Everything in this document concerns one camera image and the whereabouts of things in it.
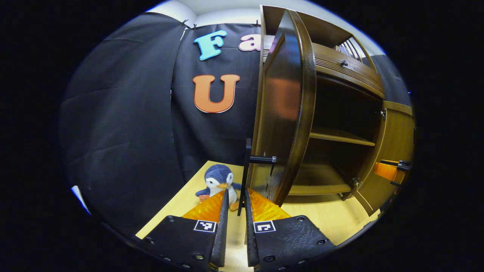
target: black fabric curtain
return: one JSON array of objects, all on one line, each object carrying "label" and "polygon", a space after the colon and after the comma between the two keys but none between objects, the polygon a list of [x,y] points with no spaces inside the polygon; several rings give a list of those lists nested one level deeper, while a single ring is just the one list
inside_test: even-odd
[{"label": "black fabric curtain", "polygon": [[[221,53],[199,60],[200,47],[194,40],[218,30],[225,30]],[[173,74],[171,114],[178,159],[185,182],[208,161],[243,165],[245,139],[252,138],[260,52],[241,51],[241,38],[260,34],[260,27],[250,24],[217,24],[189,29],[183,35]],[[210,100],[224,96],[222,75],[238,75],[232,107],[222,113],[207,113],[194,103],[193,78],[212,75]]]},{"label": "black fabric curtain", "polygon": [[[385,90],[385,100],[411,107],[407,87],[393,62],[387,55],[374,55],[371,56],[371,59],[377,68],[378,74],[381,76],[383,89]],[[362,58],[362,62],[369,65],[366,58]]]},{"label": "black fabric curtain", "polygon": [[70,185],[125,236],[183,186],[170,84],[185,26],[145,13],[104,39],[73,75],[60,107]]}]

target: blue letter f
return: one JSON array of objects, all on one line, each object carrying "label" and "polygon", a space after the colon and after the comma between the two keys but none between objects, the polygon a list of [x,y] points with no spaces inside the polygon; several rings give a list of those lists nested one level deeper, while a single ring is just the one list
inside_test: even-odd
[{"label": "blue letter f", "polygon": [[217,45],[218,47],[222,47],[224,45],[224,40],[220,36],[226,35],[227,31],[219,30],[205,36],[196,38],[193,42],[198,43],[198,46],[200,46],[200,51],[202,52],[202,54],[200,55],[200,60],[206,60],[220,54],[222,50],[215,49],[215,45]]}]

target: penguin flipper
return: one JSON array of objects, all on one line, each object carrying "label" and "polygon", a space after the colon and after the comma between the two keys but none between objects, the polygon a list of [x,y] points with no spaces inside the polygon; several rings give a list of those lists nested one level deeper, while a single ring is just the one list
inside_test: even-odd
[{"label": "penguin flipper", "polygon": [[207,187],[195,193],[195,196],[210,195],[210,189]]},{"label": "penguin flipper", "polygon": [[242,189],[242,184],[232,182],[232,187],[233,187],[235,190],[239,190],[239,191],[240,191],[240,190]]}]

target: penguin plush toy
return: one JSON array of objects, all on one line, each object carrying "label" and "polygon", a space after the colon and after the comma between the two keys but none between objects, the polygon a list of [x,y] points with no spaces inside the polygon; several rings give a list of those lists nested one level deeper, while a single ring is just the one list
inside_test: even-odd
[{"label": "penguin plush toy", "polygon": [[205,172],[205,184],[207,185],[207,188],[196,192],[195,196],[213,196],[220,191],[228,189],[229,208],[231,211],[235,211],[239,208],[235,189],[240,190],[242,186],[233,181],[234,174],[230,171],[230,168],[225,165],[212,165]]}]

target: wooden cabinet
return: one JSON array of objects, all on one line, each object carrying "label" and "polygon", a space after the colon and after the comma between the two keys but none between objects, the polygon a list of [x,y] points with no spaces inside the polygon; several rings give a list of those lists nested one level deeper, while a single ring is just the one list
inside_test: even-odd
[{"label": "wooden cabinet", "polygon": [[394,192],[372,173],[375,161],[411,160],[411,108],[384,100],[371,61],[333,49],[350,33],[284,8],[261,5],[261,14],[252,155],[277,163],[253,165],[249,186],[278,205],[287,195],[355,195],[374,213]]}]

